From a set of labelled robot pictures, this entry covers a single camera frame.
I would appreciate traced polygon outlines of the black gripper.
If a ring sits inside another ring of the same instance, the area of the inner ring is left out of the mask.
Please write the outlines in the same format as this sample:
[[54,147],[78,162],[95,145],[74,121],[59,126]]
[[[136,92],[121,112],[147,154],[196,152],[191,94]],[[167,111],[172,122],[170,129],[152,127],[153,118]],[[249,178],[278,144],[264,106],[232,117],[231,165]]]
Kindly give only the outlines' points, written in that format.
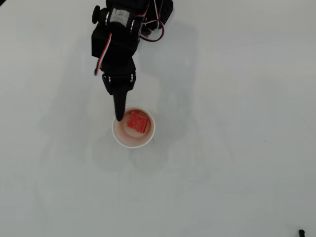
[[95,21],[91,36],[91,54],[98,59],[94,74],[103,73],[106,90],[114,98],[115,115],[121,121],[126,98],[136,81],[133,55],[140,41],[141,21],[132,21],[127,28],[119,23]]

